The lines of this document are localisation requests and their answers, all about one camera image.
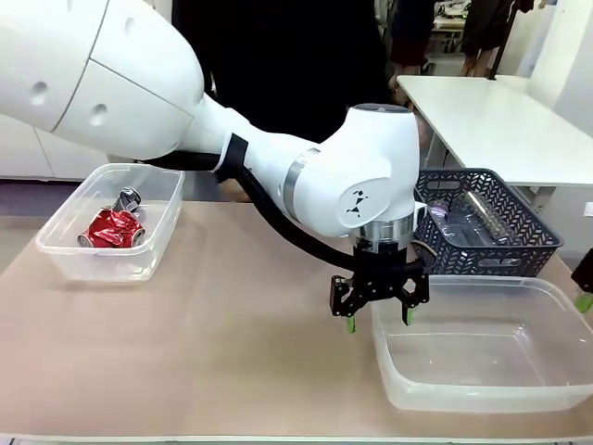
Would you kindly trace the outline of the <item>person's right hand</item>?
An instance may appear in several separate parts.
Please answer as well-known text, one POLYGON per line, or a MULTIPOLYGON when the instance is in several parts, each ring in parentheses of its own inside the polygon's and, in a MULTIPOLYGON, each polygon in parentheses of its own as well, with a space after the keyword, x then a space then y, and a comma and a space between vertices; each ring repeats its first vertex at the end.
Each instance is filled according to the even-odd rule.
POLYGON ((248 203, 251 198, 235 179, 228 179, 219 184, 221 193, 232 202, 248 203))

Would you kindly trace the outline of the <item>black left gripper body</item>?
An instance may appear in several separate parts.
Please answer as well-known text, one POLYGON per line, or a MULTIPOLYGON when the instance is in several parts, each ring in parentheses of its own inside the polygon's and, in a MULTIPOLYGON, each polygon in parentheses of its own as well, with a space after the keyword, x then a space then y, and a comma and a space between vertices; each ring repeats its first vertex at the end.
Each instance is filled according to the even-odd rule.
POLYGON ((407 261, 407 250, 395 246, 386 247, 380 252, 353 250, 355 271, 352 275, 355 288, 367 302, 398 299, 402 300, 402 287, 408 279, 425 274, 423 260, 407 261))

